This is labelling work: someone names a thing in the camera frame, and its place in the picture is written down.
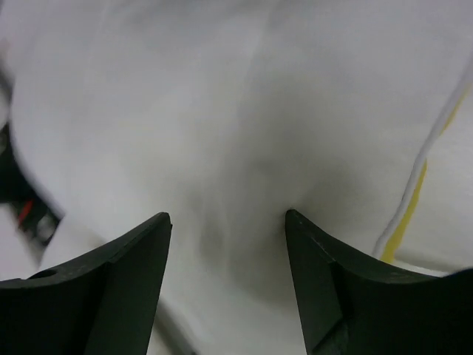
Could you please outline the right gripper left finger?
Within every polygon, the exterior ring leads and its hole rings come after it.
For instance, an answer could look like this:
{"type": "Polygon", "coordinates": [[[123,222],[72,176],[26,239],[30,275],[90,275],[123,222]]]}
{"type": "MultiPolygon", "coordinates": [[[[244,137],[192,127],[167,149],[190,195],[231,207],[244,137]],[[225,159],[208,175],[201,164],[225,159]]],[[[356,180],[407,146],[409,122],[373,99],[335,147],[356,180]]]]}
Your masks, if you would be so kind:
{"type": "Polygon", "coordinates": [[[1,282],[1,353],[146,354],[171,228],[161,212],[75,259],[1,282]]]}

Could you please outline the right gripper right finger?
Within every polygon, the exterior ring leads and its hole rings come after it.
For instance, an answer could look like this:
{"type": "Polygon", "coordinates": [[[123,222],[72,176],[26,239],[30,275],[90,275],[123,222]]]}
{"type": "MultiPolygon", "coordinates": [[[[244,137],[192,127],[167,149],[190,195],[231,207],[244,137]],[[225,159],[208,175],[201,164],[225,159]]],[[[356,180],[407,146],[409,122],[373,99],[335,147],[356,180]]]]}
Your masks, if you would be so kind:
{"type": "Polygon", "coordinates": [[[470,354],[472,271],[433,277],[381,262],[296,210],[285,235],[309,354],[470,354]]]}

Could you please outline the white pillow yellow edge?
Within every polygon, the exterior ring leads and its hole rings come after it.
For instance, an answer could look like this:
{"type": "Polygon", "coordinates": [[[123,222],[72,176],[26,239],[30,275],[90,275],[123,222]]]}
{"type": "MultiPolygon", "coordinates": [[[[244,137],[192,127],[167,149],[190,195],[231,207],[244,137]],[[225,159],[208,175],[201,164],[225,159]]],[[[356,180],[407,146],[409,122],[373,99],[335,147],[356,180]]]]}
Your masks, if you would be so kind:
{"type": "Polygon", "coordinates": [[[3,1],[49,265],[158,212],[160,313],[198,354],[303,354],[296,209],[410,271],[472,266],[470,1],[3,1]]]}

